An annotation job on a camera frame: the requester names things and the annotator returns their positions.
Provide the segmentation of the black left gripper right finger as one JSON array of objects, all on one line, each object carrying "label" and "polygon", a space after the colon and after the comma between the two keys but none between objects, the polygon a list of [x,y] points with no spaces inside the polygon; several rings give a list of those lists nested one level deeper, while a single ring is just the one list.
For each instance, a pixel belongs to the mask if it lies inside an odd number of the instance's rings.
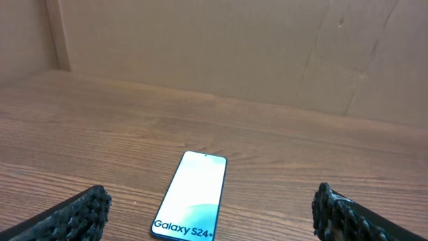
[{"label": "black left gripper right finger", "polygon": [[427,241],[321,183],[312,200],[314,235],[322,241]]}]

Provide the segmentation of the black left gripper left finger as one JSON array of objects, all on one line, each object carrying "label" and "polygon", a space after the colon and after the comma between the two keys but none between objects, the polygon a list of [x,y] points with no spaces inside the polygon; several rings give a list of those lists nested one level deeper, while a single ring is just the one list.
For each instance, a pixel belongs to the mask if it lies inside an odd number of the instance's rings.
[{"label": "black left gripper left finger", "polygon": [[1,232],[1,241],[99,241],[112,196],[94,185],[54,207]]}]

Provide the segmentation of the Samsung Galaxy smartphone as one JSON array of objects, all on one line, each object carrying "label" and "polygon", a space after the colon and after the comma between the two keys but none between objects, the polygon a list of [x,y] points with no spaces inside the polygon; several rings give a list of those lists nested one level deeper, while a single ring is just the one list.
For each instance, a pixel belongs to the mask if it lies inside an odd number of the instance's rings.
[{"label": "Samsung Galaxy smartphone", "polygon": [[183,153],[154,217],[150,233],[161,240],[214,241],[227,159]]}]

